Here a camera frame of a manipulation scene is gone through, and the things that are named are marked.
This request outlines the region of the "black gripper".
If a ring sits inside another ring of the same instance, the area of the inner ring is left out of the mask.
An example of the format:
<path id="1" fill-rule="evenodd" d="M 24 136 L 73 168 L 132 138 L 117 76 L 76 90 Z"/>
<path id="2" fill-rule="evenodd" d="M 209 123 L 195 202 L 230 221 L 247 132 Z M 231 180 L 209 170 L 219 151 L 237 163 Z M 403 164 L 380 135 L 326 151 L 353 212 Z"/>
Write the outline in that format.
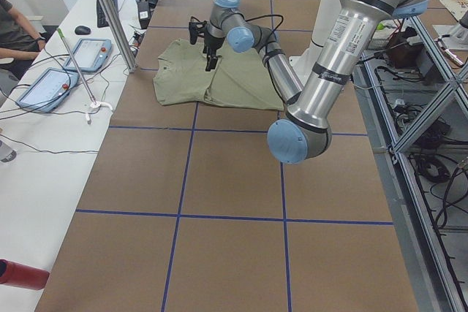
<path id="1" fill-rule="evenodd" d="M 189 19 L 189 41 L 191 45 L 197 42 L 198 38 L 202 38 L 204 41 L 203 53 L 206 54 L 206 66 L 205 70 L 210 72 L 216 68 L 219 57 L 217 50 L 222 47 L 222 38 L 214 36 L 210 30 L 212 25 L 207 21 L 201 21 L 194 16 Z"/>

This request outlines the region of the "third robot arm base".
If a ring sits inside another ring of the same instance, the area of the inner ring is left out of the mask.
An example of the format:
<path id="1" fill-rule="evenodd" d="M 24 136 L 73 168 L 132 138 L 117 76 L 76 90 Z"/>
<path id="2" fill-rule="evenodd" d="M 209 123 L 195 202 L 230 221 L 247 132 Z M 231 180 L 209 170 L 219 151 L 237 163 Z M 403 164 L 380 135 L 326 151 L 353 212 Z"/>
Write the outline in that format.
<path id="1" fill-rule="evenodd" d="M 467 13 L 454 25 L 433 25 L 437 33 L 434 40 L 442 54 L 458 68 L 465 65 L 456 52 L 467 52 Z"/>

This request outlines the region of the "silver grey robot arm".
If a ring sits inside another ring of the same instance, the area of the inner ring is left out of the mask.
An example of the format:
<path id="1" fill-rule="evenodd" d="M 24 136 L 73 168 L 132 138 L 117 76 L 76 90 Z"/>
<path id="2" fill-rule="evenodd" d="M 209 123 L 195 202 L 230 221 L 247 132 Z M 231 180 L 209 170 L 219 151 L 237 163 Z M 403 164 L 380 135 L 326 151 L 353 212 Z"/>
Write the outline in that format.
<path id="1" fill-rule="evenodd" d="M 190 43 L 195 44 L 199 38 L 204 40 L 207 72 L 216 68 L 217 51 L 225 42 L 236 53 L 255 49 L 279 97 L 287 105 L 295 103 L 303 83 L 277 42 L 276 31 L 252 24 L 238 9 L 240 3 L 241 0 L 214 0 L 208 20 L 200 21 L 192 16 L 189 20 Z"/>
<path id="2" fill-rule="evenodd" d="M 224 43 L 237 53 L 256 50 L 277 94 L 286 105 L 285 117 L 273 123 L 268 147 L 276 159 L 297 164 L 324 153 L 332 140 L 328 114 L 347 84 L 379 23 L 423 13 L 429 0 L 339 0 L 341 9 L 306 81 L 286 58 L 273 30 L 249 23 L 240 0 L 214 0 L 204 22 L 206 68 L 218 61 Z"/>

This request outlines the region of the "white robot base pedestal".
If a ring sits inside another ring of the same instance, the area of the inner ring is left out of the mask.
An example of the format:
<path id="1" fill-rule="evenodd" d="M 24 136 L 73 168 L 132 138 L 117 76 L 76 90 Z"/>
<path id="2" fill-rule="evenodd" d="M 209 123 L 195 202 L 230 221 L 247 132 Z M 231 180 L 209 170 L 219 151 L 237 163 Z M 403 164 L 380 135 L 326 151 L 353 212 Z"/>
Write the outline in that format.
<path id="1" fill-rule="evenodd" d="M 291 65 L 303 84 L 312 72 L 328 36 L 341 11 L 339 0 L 320 0 L 310 44 L 301 56 L 291 56 Z"/>

